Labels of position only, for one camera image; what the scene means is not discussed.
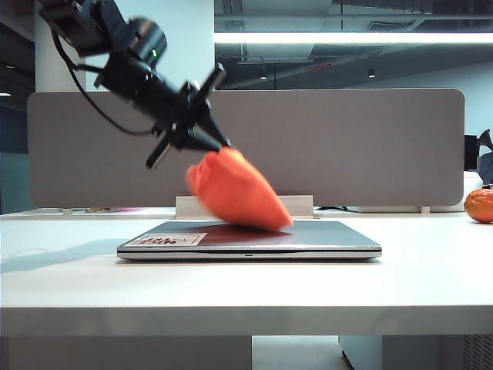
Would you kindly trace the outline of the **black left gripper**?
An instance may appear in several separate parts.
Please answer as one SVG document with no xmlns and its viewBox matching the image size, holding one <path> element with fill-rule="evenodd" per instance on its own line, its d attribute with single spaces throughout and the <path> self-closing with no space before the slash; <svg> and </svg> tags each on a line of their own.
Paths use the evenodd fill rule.
<svg viewBox="0 0 493 370">
<path fill-rule="evenodd" d="M 218 63 L 201 86 L 185 82 L 176 89 L 146 63 L 114 53 L 98 74 L 96 85 L 154 120 L 151 134 L 161 141 L 146 160 L 146 167 L 153 169 L 170 147 L 209 152 L 231 146 L 216 124 L 208 100 L 225 76 L 225 69 Z"/>
</svg>

